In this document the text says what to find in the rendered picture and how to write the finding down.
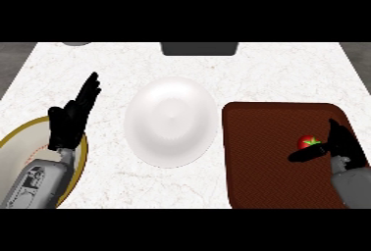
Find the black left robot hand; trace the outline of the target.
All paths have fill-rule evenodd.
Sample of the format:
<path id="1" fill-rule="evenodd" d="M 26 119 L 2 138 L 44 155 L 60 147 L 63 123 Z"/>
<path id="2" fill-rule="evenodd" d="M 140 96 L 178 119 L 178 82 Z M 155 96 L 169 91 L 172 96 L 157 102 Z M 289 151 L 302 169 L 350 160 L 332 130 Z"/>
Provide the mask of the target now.
<path id="1" fill-rule="evenodd" d="M 50 107 L 48 116 L 48 145 L 47 149 L 75 149 L 85 130 L 87 119 L 100 94 L 97 73 L 91 73 L 73 100 L 63 107 Z"/>

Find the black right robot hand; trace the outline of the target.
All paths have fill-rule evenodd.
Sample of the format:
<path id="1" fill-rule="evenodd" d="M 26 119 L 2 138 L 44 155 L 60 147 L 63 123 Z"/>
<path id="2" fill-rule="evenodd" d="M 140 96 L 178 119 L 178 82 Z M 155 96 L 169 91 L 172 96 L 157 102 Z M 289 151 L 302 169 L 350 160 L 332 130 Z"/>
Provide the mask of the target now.
<path id="1" fill-rule="evenodd" d="M 305 148 L 292 152 L 286 159 L 289 162 L 307 162 L 326 154 L 330 157 L 345 157 L 348 162 L 344 164 L 347 170 L 366 166 L 366 157 L 357 140 L 348 129 L 329 119 L 330 129 L 327 141 L 314 143 Z"/>

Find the red tomato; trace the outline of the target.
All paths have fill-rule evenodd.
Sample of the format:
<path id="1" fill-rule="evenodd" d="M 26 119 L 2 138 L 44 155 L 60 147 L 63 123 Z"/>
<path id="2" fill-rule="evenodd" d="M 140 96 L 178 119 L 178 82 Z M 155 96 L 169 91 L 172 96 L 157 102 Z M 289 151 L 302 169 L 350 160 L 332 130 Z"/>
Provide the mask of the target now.
<path id="1" fill-rule="evenodd" d="M 301 150 L 308 146 L 319 144 L 320 140 L 313 135 L 302 135 L 296 141 L 296 149 Z"/>

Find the brown rectangular tray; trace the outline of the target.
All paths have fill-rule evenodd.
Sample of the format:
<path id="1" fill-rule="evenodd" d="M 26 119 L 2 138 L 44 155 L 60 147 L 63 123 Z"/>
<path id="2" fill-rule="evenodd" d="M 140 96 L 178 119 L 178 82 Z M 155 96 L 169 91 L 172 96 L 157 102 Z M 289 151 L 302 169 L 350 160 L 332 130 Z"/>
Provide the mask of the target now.
<path id="1" fill-rule="evenodd" d="M 230 102 L 221 109 L 225 186 L 234 209 L 341 209 L 330 157 L 291 163 L 301 136 L 327 140 L 329 121 L 347 126 L 330 103 Z"/>

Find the white oval plate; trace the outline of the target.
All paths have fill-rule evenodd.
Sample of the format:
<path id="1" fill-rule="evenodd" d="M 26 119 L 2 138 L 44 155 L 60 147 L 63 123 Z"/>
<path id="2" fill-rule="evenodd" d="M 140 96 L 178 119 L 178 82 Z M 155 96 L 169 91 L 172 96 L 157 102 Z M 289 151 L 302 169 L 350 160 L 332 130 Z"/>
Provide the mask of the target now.
<path id="1" fill-rule="evenodd" d="M 205 153 L 217 133 L 217 107 L 205 88 L 183 77 L 144 85 L 125 109 L 123 135 L 137 158 L 175 168 Z"/>

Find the cream bowl with gold rim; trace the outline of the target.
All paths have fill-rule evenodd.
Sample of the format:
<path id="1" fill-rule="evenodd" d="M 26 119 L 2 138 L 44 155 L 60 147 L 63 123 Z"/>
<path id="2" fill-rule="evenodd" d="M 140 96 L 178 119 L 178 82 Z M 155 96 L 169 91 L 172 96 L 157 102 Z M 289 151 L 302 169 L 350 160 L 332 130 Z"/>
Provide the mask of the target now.
<path id="1" fill-rule="evenodd" d="M 47 149 L 48 135 L 48 118 L 39 117 L 23 123 L 0 141 L 0 203 L 2 202 L 10 186 L 26 164 L 33 159 L 54 162 L 60 160 L 57 152 Z M 73 151 L 75 171 L 66 191 L 57 200 L 55 207 L 66 199 L 85 167 L 88 152 L 87 135 L 82 135 L 81 142 Z"/>

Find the dark grey appliance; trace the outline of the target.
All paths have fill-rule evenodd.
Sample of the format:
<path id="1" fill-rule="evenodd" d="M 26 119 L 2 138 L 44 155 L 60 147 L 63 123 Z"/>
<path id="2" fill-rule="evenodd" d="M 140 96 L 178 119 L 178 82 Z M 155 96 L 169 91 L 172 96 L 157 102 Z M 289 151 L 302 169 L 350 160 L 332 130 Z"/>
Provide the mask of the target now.
<path id="1" fill-rule="evenodd" d="M 165 56 L 233 56 L 237 42 L 162 42 Z"/>

